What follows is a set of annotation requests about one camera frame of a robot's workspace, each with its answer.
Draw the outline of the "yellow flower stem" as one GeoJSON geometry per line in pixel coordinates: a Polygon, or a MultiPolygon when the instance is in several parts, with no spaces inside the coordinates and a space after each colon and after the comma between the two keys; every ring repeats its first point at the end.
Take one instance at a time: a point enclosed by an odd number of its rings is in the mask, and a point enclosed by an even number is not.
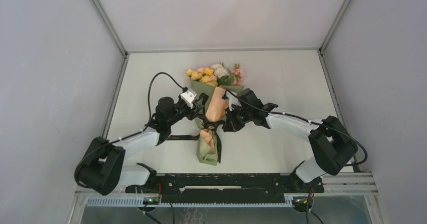
{"type": "Polygon", "coordinates": [[[211,67],[201,67],[197,70],[188,69],[186,75],[191,81],[204,83],[210,86],[217,87],[218,80],[214,75],[214,70],[211,67]]]}

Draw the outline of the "green orange wrapping paper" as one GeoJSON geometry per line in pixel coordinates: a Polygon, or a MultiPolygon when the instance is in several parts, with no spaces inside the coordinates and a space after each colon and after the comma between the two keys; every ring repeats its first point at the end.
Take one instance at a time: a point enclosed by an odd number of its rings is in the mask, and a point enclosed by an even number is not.
{"type": "Polygon", "coordinates": [[[208,95],[204,111],[200,111],[197,117],[202,118],[205,116],[209,122],[217,122],[221,119],[225,121],[226,109],[228,108],[227,102],[222,99],[225,91],[229,90],[233,93],[238,93],[244,89],[243,86],[214,87],[194,81],[191,82],[191,88],[199,95],[202,93],[208,95]]]}

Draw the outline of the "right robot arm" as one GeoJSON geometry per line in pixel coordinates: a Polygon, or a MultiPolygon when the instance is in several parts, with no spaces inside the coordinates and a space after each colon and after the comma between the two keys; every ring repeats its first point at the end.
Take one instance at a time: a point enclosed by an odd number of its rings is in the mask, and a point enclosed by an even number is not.
{"type": "Polygon", "coordinates": [[[237,94],[227,90],[221,97],[229,106],[224,131],[237,132],[252,122],[267,129],[283,130],[309,143],[313,156],[291,173],[291,185],[298,192],[305,191],[318,177],[336,176],[344,167],[357,166],[368,159],[365,147],[334,116],[304,118],[277,104],[262,103],[251,89],[237,94]]]}

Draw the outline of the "pink rose stem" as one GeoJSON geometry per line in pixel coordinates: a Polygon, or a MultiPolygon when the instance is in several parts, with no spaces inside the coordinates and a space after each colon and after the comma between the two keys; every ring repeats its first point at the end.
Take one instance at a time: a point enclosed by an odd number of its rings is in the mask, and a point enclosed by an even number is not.
{"type": "Polygon", "coordinates": [[[233,70],[232,70],[233,76],[234,76],[234,85],[241,85],[245,78],[245,73],[241,69],[241,66],[239,63],[234,64],[233,70]]]}

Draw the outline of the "black printed ribbon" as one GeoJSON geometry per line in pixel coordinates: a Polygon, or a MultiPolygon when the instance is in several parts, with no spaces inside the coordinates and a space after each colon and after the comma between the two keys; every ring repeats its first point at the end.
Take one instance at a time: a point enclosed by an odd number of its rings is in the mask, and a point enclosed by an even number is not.
{"type": "Polygon", "coordinates": [[[170,135],[167,140],[193,140],[197,141],[196,157],[202,164],[216,166],[221,163],[222,141],[218,134],[218,128],[224,124],[224,120],[209,122],[205,116],[195,119],[200,132],[198,135],[170,135]]]}

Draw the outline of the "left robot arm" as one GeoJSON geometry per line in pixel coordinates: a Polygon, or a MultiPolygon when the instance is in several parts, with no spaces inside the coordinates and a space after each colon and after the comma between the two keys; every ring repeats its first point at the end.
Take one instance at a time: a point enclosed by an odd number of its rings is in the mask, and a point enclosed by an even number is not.
{"type": "Polygon", "coordinates": [[[102,195],[110,194],[117,186],[138,185],[145,192],[154,191],[158,184],[151,175],[154,170],[144,164],[126,165],[125,160],[162,144],[171,135],[172,125],[183,118],[194,119],[207,100],[208,95],[192,90],[181,93],[177,102],[163,97],[144,129],[114,141],[94,138],[75,169],[75,182],[102,195]]]}

